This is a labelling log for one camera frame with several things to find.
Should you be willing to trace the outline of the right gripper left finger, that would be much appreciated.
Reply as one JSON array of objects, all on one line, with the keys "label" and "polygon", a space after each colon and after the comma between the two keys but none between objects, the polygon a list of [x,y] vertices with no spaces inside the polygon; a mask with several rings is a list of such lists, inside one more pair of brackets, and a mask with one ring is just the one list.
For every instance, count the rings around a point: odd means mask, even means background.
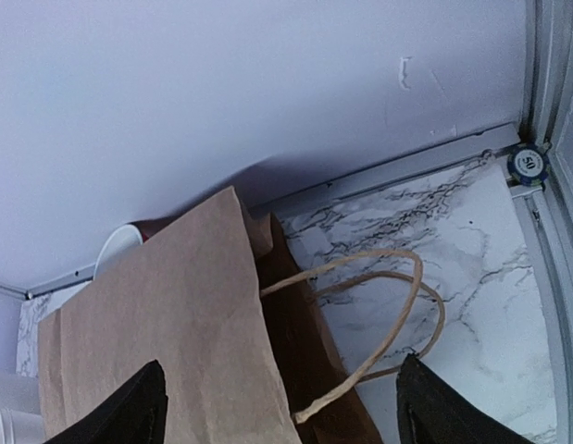
[{"label": "right gripper left finger", "polygon": [[162,444],[168,412],[165,373],[158,361],[144,365],[52,444]]}]

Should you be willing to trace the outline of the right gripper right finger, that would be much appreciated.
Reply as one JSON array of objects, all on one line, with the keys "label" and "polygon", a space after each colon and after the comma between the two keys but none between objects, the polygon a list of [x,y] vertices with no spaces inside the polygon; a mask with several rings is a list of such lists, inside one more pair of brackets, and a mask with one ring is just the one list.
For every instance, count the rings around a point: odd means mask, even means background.
[{"label": "right gripper right finger", "polygon": [[396,377],[397,427],[402,444],[530,444],[478,410],[415,354]]}]

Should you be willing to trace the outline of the brown cardboard box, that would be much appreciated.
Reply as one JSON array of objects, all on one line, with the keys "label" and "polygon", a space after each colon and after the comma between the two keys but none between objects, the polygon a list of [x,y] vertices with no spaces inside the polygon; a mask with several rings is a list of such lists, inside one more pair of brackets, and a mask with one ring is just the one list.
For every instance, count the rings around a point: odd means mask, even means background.
[{"label": "brown cardboard box", "polygon": [[378,443],[355,391],[292,416],[346,378],[275,216],[219,191],[41,321],[41,413],[53,437],[150,361],[162,366],[168,443]]}]

